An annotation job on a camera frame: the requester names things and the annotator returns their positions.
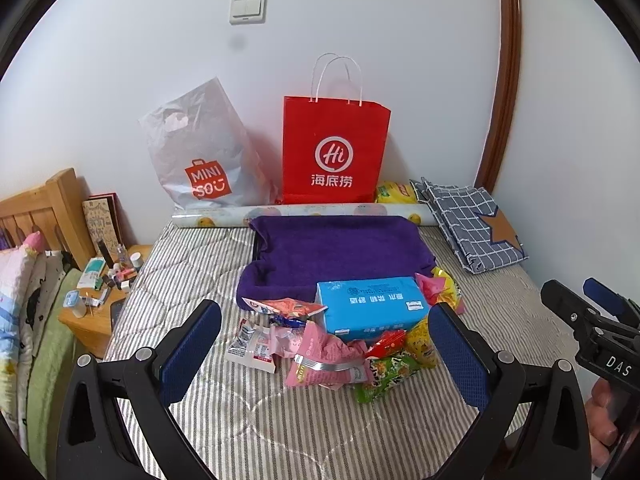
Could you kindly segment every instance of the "bedside table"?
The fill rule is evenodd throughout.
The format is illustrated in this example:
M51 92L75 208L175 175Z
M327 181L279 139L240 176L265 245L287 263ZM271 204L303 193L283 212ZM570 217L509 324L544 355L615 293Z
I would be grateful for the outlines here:
M142 259L146 259L151 252L150 245L134 245L127 249L131 255L133 253L142 254ZM58 315L58 321L67 325L71 332L86 347L86 349L97 358L103 359L104 353L111 339L111 305L118 300L126 298L126 293L113 288L103 305L87 308L84 317L76 317L70 308L63 308Z

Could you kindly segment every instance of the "folded blanket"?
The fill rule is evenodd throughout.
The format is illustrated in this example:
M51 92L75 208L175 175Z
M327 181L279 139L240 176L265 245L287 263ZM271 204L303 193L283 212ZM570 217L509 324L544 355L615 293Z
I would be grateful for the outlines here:
M49 312L66 272L61 251L46 251L38 255L20 310L20 351L17 367L18 436L25 453L29 453L27 438L27 392L33 358L40 348L40 339Z
M528 258L504 213L484 187L411 181L426 202L462 267L473 274Z
M435 258L418 228L394 216L261 216L255 261L242 272L236 300L313 301L316 284L429 275Z

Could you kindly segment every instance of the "human hand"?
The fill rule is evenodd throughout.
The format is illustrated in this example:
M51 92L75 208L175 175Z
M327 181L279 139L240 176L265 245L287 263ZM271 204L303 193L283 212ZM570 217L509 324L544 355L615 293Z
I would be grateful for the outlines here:
M596 467L602 467L607 463L609 450L606 446L611 446L618 437L618 428L609 418L607 411L612 397L611 386L606 380L600 378L593 385L591 399L584 405L589 425L591 463Z

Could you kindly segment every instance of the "white lid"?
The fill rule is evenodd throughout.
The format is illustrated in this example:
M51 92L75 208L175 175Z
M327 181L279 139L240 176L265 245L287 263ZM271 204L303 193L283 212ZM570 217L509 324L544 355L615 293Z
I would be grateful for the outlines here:
M130 257L131 263L134 267L142 267L142 254L133 253Z

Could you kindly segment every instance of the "screw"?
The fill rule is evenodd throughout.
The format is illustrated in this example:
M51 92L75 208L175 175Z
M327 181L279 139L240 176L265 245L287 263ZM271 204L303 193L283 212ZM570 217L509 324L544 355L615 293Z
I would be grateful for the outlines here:
M566 361L565 359L560 359L558 361L558 368L560 368L563 372L570 372L573 369L571 363L569 361Z
M139 348L136 352L136 359L138 361L146 361L151 357L152 353L151 348L147 348L146 346L144 348Z
M78 358L78 366L87 366L91 362L91 356L89 354L82 354Z
M500 350L498 352L498 360L502 363L510 365L515 361L515 359L516 358L513 356L511 352L507 352L506 350Z

